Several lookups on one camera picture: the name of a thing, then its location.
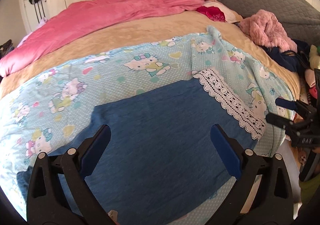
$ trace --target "clothes pile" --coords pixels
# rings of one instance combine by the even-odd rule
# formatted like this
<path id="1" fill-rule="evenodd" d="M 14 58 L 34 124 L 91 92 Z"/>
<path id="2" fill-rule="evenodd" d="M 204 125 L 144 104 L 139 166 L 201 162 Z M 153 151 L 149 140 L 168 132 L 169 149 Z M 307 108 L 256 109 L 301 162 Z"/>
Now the clothes pile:
<path id="1" fill-rule="evenodd" d="M 3 58 L 5 55 L 7 55 L 9 52 L 13 51 L 14 47 L 12 44 L 12 40 L 8 40 L 4 44 L 0 46 L 0 58 Z"/>
<path id="2" fill-rule="evenodd" d="M 280 66 L 305 78 L 309 93 L 317 98 L 314 69 L 320 69 L 320 47 L 288 37 L 275 14 L 259 10 L 242 20 L 238 27 Z"/>

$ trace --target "red cloth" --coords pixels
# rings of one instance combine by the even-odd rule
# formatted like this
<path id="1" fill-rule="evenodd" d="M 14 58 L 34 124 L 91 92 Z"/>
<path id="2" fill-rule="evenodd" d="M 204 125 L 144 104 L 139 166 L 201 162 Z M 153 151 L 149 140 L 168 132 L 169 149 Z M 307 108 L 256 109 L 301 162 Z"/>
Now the red cloth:
<path id="1" fill-rule="evenodd" d="M 224 13 L 217 7 L 201 6 L 196 11 L 206 15 L 212 21 L 226 22 L 226 17 L 224 16 Z"/>
<path id="2" fill-rule="evenodd" d="M 196 10 L 204 1 L 91 0 L 73 3 L 35 30 L 19 48 L 3 57 L 0 75 L 5 77 L 17 72 L 42 56 L 99 29 L 125 21 Z"/>
<path id="3" fill-rule="evenodd" d="M 316 89 L 316 86 L 313 86 L 309 89 L 309 93 L 311 96 L 313 96 L 315 99 L 318 99 L 318 92 Z"/>

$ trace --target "hello kitty character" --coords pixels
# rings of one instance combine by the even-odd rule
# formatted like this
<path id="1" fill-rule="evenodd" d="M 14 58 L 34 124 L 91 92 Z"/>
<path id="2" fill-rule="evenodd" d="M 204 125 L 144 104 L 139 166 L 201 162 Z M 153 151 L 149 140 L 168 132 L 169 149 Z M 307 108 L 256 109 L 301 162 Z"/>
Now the hello kitty character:
<path id="1" fill-rule="evenodd" d="M 260 68 L 259 75 L 264 79 L 270 79 L 270 77 L 276 78 L 276 75 L 269 70 L 265 70 L 263 66 Z"/>
<path id="2" fill-rule="evenodd" d="M 155 56 L 149 53 L 134 56 L 134 59 L 124 64 L 124 66 L 134 71 L 145 70 L 151 77 L 162 75 L 171 69 L 169 64 L 159 62 Z"/>
<path id="3" fill-rule="evenodd" d="M 39 82 L 38 85 L 48 84 L 50 82 L 50 80 L 52 79 L 52 76 L 54 76 L 57 72 L 58 72 L 58 70 L 51 69 L 48 72 L 44 72 L 44 73 L 40 74 L 38 77 L 38 82 Z"/>
<path id="4" fill-rule="evenodd" d="M 203 41 L 196 43 L 195 39 L 191 39 L 191 47 L 195 48 L 197 52 L 200 54 L 204 54 L 204 53 L 214 54 L 214 50 L 212 48 L 213 46 Z"/>
<path id="5" fill-rule="evenodd" d="M 22 87 L 17 88 L 15 91 L 11 92 L 11 100 L 9 102 L 9 106 L 12 107 L 12 105 L 14 104 L 15 100 L 20 96 L 22 92 Z"/>
<path id="6" fill-rule="evenodd" d="M 52 139 L 51 128 L 41 131 L 37 128 L 31 136 L 31 140 L 26 143 L 26 157 L 30 158 L 34 154 L 41 152 L 49 153 L 52 150 L 50 140 Z"/>
<path id="7" fill-rule="evenodd" d="M 72 101 L 85 89 L 87 84 L 78 81 L 78 78 L 74 78 L 68 82 L 61 92 L 55 93 L 53 99 L 49 102 L 49 108 L 51 113 L 61 112 L 72 104 Z"/>
<path id="8" fill-rule="evenodd" d="M 261 117 L 261 119 L 265 119 L 267 114 L 267 105 L 264 101 L 260 88 L 258 88 L 256 84 L 250 83 L 246 91 L 253 98 L 250 103 L 250 109 L 252 112 Z"/>
<path id="9" fill-rule="evenodd" d="M 236 47 L 232 48 L 232 50 L 228 51 L 228 55 L 230 57 L 230 61 L 236 64 L 240 64 L 241 68 L 244 69 L 244 61 L 245 61 L 245 55 L 238 50 Z"/>
<path id="10" fill-rule="evenodd" d="M 18 124 L 18 127 L 21 127 L 24 121 L 26 120 L 26 116 L 30 113 L 30 107 L 23 102 L 20 102 L 18 108 L 12 114 L 15 122 Z"/>
<path id="11" fill-rule="evenodd" d="M 84 62 L 87 63 L 105 63 L 110 59 L 108 52 L 102 52 L 97 55 L 89 56 L 89 58 Z"/>
<path id="12" fill-rule="evenodd" d="M 172 47 L 176 45 L 176 39 L 168 39 L 168 40 L 163 40 L 163 41 L 157 41 L 157 42 L 151 42 L 152 46 L 160 45 L 161 47 Z"/>

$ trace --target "blue cloth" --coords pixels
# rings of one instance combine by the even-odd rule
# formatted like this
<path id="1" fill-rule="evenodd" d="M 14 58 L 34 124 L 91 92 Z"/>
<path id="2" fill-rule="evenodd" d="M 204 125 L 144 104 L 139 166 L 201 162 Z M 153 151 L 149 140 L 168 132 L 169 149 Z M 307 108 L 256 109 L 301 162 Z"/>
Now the blue cloth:
<path id="1" fill-rule="evenodd" d="M 193 78 L 96 106 L 90 125 L 53 154 L 78 147 L 103 124 L 111 128 L 111 141 L 85 180 L 107 212 L 118 211 L 121 225 L 167 224 L 229 179 L 210 140 L 213 124 L 244 148 L 257 142 Z M 72 210 L 78 212 L 61 180 Z"/>
<path id="2" fill-rule="evenodd" d="M 302 40 L 293 40 L 297 45 L 297 53 L 291 50 L 280 52 L 279 47 L 267 48 L 261 46 L 268 56 L 280 66 L 297 72 L 299 76 L 304 78 L 304 72 L 310 68 L 309 53 L 310 46 Z"/>

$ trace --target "light blue bedsheet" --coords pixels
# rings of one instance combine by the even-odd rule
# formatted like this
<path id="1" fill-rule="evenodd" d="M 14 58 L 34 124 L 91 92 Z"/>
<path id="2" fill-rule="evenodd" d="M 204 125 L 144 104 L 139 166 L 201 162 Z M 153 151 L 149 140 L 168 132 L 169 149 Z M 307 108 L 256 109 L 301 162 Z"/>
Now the light blue bedsheet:
<path id="1" fill-rule="evenodd" d="M 209 68 L 219 72 L 257 117 L 264 119 L 268 110 L 292 117 L 291 111 L 274 103 L 277 97 L 293 99 L 287 85 L 209 26 L 207 33 L 68 61 L 5 96 L 0 101 L 0 186 L 25 217 L 17 172 L 33 165 L 39 152 L 54 151 L 72 141 L 89 124 L 94 106 L 188 80 Z M 257 153 L 274 153 L 283 137 L 282 130 L 267 125 Z"/>

